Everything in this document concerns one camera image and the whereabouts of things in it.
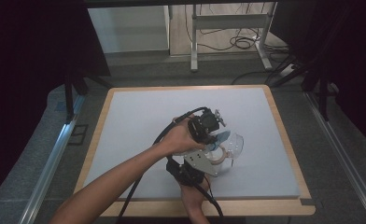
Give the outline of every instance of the hand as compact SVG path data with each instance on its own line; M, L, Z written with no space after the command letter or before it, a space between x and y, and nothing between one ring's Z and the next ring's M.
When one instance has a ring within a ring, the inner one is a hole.
M181 199L191 222L193 224L209 223L204 215L202 208L204 195L195 187L181 185L180 183L179 186L181 189ZM200 186L205 191L208 191L210 188L208 182L205 179Z
M169 145L172 153L182 153L191 149L204 149L204 144L195 142L189 132L189 119L179 122L169 133L162 139L162 143Z

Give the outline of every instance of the table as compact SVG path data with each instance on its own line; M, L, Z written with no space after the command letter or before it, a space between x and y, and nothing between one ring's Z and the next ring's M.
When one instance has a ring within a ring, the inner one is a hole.
M245 217L245 216L306 216L315 213L315 206L313 204L309 190L305 184L303 174L301 172L299 163L294 155L288 135L282 123L282 120L277 111L274 98L268 87L263 85L245 85L245 86L190 86L190 87L153 87L153 88L117 88L109 91L106 101L101 112L98 124L96 126L93 138L91 140L90 148L84 161L81 174L77 181L75 191L80 190L84 186L84 182L90 169L92 161L100 144L102 130L106 125L107 113L111 107L111 102L115 92L130 92L130 91L165 91L170 93L172 91L226 91L226 90L249 90L262 89L265 99L268 103L274 124L279 132L283 147L289 164L291 165L292 173L297 181L300 195L298 197L277 197L277 198L224 198L218 200L219 205L226 217ZM116 216L118 211L122 208L123 202L115 202L111 205L102 216ZM218 213L214 206L209 202L204 202L204 213L207 216L217 216ZM180 200L176 199L159 199L159 200L133 200L130 202L125 216L127 217L185 217L186 211Z

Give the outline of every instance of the white wall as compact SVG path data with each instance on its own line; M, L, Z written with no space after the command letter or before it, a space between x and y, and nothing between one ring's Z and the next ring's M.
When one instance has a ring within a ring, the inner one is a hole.
M104 53L169 49L167 7L88 10Z

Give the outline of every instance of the gray floor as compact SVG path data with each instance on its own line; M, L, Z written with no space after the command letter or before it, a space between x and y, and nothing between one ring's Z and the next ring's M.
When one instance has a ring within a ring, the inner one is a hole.
M116 87L229 85L235 77L262 71L257 54L200 56L199 72L190 72L187 57L171 58L162 53L149 57L133 54L107 55L112 77L105 77ZM261 84L266 74L240 78L236 84ZM310 217L293 217L290 223L366 223L366 210L352 188L331 145L319 127L297 77L280 88L272 89L279 113L287 129L303 176L316 203ZM76 185L91 136L100 114L107 88L86 79L90 92L77 120L88 127L83 143L71 138L58 170L52 179L35 223L47 223L55 209ZM17 223L32 194L42 168L58 137L64 119L63 87L49 94L48 108L17 164L0 188L0 223ZM366 181L366 139L329 99L331 124L347 153ZM237 217L226 223L287 223L287 217ZM124 223L188 223L186 219L127 219ZM96 223L114 223L114 218L99 218Z

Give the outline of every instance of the desk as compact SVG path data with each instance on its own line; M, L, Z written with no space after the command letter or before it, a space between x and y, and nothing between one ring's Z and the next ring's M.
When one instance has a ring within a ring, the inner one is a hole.
M303 179L300 166L294 155L291 147L288 135L283 126L282 120L277 111L274 98L266 86L197 86L197 87L158 87L158 88L118 88L112 89L107 97L101 112L98 124L96 126L94 135L91 140L90 148L84 161L81 174L79 176L76 190L80 190L84 186L84 182L92 167L94 161L96 149L100 144L102 130L106 126L106 118L111 107L111 102L115 92L130 92L130 91L165 91L166 95L171 95L172 91L225 91L225 90L249 90L260 89L263 91L266 104L269 106L269 110L272 113L271 122L274 123L277 132L279 133L280 140L283 144L283 153L286 155L291 171L297 181L297 186L300 190L298 197L260 197L251 199L242 198L225 198L218 200L218 203L223 210L226 217L244 217L244 216L304 216L312 215L315 213L315 207L312 203L311 195ZM122 208L123 202L115 202L104 213L103 216L116 216L118 211ZM204 213L207 216L217 216L218 213L212 204L205 202L203 205ZM186 211L180 200L177 199L159 199L159 200L145 200L130 202L128 209L125 212L127 217L184 217Z

